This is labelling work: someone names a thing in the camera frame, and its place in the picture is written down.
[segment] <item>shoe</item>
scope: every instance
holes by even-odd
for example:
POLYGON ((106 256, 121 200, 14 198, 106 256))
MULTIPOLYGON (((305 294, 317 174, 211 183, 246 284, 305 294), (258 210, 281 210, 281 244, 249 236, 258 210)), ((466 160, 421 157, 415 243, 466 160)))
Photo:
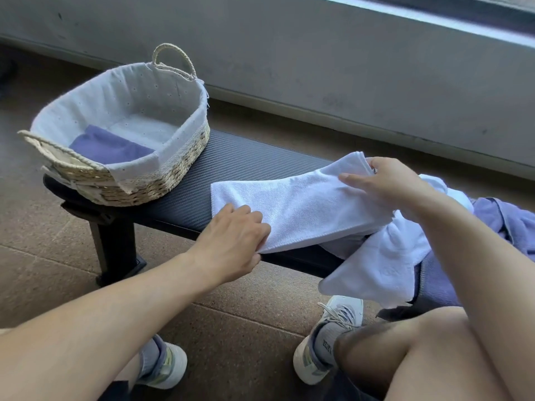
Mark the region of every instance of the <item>shoe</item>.
POLYGON ((324 309, 322 318, 312 328, 294 352, 294 369, 306 384, 318 384, 333 366, 323 363, 314 352, 314 341, 321 328, 330 322, 351 330, 362 324, 364 302, 359 298, 332 296, 327 304, 318 303, 324 309))
POLYGON ((160 348, 160 358, 150 375, 140 378, 136 384, 168 390, 177 385, 184 376, 188 364, 188 357, 181 347, 164 342, 158 335, 154 339, 160 348))

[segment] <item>woven straw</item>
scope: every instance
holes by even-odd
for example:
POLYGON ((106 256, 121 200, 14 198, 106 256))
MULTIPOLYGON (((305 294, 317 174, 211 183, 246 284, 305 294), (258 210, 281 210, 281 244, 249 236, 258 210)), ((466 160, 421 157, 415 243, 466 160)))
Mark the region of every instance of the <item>woven straw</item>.
MULTIPOLYGON (((181 49, 172 44, 158 46, 152 56, 152 63, 160 69, 178 73, 187 80, 196 80, 195 68, 191 64, 191 60, 181 49), (158 53, 166 48, 177 50, 185 58, 191 68, 191 74, 166 66, 163 63, 156 63, 158 53)), ((128 207, 160 198, 175 188, 206 147, 210 138, 210 127, 208 122, 204 121, 203 128, 196 132, 197 139, 188 143, 189 149, 172 166, 171 171, 163 176, 151 177, 148 175, 144 177, 145 180, 150 181, 131 194, 124 192, 117 185, 111 173, 103 165, 83 157, 70 148, 61 146, 29 131, 22 130, 19 131, 19 134, 23 135, 24 139, 45 157, 49 163, 49 166, 45 167, 45 169, 59 175, 59 178, 63 179, 65 184, 77 189, 81 195, 97 204, 128 207), (87 191, 91 189, 96 189, 98 191, 97 194, 88 194, 87 191)))

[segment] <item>forearm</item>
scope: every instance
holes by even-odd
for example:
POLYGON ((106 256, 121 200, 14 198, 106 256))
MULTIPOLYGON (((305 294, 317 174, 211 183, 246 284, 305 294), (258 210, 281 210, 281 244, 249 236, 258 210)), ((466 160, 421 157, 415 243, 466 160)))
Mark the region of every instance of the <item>forearm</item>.
POLYGON ((473 329, 515 399, 535 393, 535 264, 445 195, 415 210, 473 329))
POLYGON ((2 399, 97 399, 143 344, 210 289, 186 256, 0 336, 2 399))

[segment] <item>gray wall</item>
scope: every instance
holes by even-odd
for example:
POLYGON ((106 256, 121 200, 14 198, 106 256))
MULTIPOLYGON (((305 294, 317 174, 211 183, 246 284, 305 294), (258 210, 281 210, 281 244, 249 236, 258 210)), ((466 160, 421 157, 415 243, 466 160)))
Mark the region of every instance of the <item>gray wall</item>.
POLYGON ((207 84, 535 166, 527 46, 326 0, 0 0, 0 37, 121 63, 171 42, 207 84))

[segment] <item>shoelace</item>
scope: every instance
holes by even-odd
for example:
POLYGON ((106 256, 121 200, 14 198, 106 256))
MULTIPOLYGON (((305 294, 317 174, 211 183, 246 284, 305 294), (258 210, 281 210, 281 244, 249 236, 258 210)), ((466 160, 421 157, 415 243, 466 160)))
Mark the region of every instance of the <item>shoelace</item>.
POLYGON ((338 325, 346 329, 359 328, 359 326, 353 325, 350 322, 355 320, 355 315, 351 309, 346 307, 344 304, 338 306, 338 312, 324 303, 318 303, 318 305, 330 315, 330 317, 326 319, 327 322, 338 323, 338 325))

